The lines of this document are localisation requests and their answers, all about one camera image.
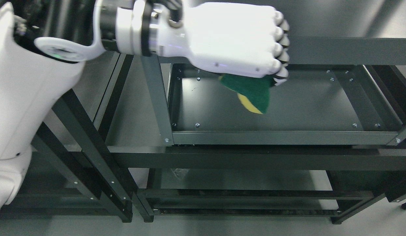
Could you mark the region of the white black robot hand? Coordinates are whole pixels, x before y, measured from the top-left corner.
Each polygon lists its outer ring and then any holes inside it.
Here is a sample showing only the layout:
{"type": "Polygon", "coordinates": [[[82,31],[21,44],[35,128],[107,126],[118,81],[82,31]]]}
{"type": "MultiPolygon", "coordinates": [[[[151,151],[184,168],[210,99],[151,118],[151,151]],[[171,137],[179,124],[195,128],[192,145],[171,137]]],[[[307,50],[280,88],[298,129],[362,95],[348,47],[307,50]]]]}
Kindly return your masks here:
{"type": "Polygon", "coordinates": [[[276,85],[288,78],[288,31],[282,12],[272,6],[228,2],[183,2],[179,22],[157,4],[156,32],[150,52],[166,58],[184,57],[198,69],[249,78],[273,76],[276,85]]]}

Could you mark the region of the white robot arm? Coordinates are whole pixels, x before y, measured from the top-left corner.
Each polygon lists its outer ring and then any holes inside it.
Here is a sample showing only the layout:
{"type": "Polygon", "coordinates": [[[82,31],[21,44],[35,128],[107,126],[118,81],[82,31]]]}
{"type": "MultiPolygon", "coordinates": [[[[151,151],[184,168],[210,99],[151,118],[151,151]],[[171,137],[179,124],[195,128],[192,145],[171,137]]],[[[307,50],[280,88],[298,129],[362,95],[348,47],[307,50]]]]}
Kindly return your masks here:
{"type": "Polygon", "coordinates": [[[31,141],[55,102],[80,79],[75,63],[31,52],[14,40],[17,15],[0,3],[0,210],[20,190],[31,161],[31,141]]]}

